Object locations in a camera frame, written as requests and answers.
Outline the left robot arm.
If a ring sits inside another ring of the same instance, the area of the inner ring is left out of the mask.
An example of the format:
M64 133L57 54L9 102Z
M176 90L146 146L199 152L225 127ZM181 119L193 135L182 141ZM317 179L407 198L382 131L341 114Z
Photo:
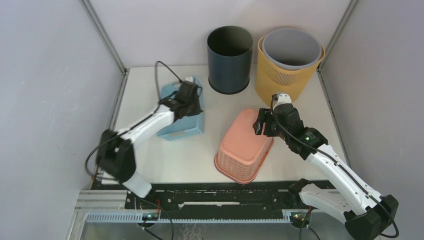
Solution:
M194 77L186 77L178 90L160 99L146 116L118 131L107 129L101 135L97 166L137 195L138 204L145 209L155 205L157 196L151 191L151 183L137 170L136 149L163 128L200 115L203 112L200 90Z

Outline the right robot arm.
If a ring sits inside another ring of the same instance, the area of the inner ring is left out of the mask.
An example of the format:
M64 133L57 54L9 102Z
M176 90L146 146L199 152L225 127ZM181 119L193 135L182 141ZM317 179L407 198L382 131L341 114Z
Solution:
M325 212L341 222L355 240L399 237L397 199L391 194L383 196L365 183L318 130L304 126L292 104L260 108L252 127L256 135L283 139L293 153L318 169L338 191L325 192L302 178L290 187L289 203L293 207L308 205Z

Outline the pink plastic basket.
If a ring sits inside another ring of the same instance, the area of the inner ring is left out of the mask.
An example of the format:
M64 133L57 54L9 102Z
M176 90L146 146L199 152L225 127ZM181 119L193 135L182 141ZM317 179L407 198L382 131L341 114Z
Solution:
M251 183L273 147L274 139L256 135L253 128L259 111L243 109L220 142L214 157L215 168L234 182Z

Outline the blue plastic basket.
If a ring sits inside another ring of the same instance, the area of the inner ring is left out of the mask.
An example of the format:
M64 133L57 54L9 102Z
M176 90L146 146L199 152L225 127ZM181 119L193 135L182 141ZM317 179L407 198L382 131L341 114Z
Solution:
M160 89L160 98L170 97L180 88L177 81L165 84ZM205 112L195 116L185 116L182 119L162 128L157 132L157 137L167 141L179 140L204 133Z

